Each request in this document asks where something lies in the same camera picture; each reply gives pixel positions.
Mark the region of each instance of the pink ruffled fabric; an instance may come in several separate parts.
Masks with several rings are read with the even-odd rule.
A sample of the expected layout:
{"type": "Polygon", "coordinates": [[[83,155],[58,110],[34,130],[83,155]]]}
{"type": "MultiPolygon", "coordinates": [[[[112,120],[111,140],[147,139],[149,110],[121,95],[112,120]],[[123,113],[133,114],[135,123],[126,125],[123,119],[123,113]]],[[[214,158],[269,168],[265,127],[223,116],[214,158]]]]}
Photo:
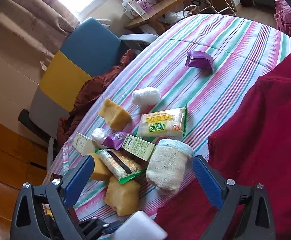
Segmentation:
{"type": "Polygon", "coordinates": [[[277,29],[291,37],[291,7],[285,0],[276,0],[277,29]]]}

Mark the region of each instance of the wooden floor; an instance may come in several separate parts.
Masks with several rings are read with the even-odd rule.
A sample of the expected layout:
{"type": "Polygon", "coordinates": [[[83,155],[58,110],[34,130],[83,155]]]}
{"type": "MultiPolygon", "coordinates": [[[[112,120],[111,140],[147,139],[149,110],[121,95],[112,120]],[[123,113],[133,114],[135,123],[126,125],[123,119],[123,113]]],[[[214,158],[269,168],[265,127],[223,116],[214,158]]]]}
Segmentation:
{"type": "Polygon", "coordinates": [[[241,5],[237,5],[236,8],[238,10],[236,12],[237,17],[259,22],[276,29],[276,21],[273,17],[276,13],[274,8],[261,6],[242,7],[241,5]]]}
{"type": "Polygon", "coordinates": [[[46,149],[0,124],[0,240],[8,240],[16,198],[24,182],[41,185],[46,149]]]}

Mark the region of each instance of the color block chair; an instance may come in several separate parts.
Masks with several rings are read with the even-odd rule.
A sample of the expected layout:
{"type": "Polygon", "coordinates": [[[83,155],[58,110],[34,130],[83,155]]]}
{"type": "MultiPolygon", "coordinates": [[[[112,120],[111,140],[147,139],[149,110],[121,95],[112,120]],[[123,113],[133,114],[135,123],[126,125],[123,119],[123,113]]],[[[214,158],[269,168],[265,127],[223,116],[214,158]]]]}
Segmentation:
{"type": "Polygon", "coordinates": [[[118,38],[94,18],[87,19],[67,38],[50,63],[32,100],[30,120],[25,122],[20,114],[19,121],[45,141],[51,137],[51,150],[58,120],[69,116],[83,84],[119,65],[129,49],[125,42],[129,46],[132,44],[132,49],[141,49],[139,44],[149,45],[156,38],[152,34],[130,34],[118,38]],[[48,137],[37,133],[33,123],[48,137]]]}

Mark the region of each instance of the metal bolt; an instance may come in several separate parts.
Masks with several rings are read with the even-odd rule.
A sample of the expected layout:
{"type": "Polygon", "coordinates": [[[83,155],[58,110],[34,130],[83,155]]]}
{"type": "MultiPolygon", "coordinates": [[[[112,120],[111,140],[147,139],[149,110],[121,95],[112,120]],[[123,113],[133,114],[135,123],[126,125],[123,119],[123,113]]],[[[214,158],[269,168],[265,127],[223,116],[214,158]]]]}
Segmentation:
{"type": "Polygon", "coordinates": [[[233,179],[227,179],[227,184],[233,186],[236,182],[233,179]]]}
{"type": "Polygon", "coordinates": [[[28,188],[28,187],[30,187],[30,183],[29,182],[25,182],[25,183],[23,183],[22,187],[23,188],[28,188]]]}
{"type": "Polygon", "coordinates": [[[258,188],[258,189],[263,189],[263,188],[264,188],[264,185],[261,184],[261,183],[258,183],[258,184],[257,184],[257,188],[258,188]]]}
{"type": "Polygon", "coordinates": [[[52,184],[53,184],[53,185],[59,185],[60,182],[61,182],[60,179],[54,179],[54,180],[52,181],[52,184]]]}

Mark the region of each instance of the black label strip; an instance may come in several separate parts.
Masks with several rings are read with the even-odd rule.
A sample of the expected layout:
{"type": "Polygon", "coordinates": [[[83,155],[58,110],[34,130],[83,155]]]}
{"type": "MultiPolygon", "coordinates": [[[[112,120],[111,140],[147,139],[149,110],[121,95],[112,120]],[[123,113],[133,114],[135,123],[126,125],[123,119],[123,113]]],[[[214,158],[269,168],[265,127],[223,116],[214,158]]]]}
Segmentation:
{"type": "Polygon", "coordinates": [[[129,167],[122,160],[120,160],[117,155],[109,150],[107,150],[107,153],[111,155],[111,157],[122,167],[122,169],[124,169],[127,174],[132,174],[132,171],[129,169],[129,167]]]}

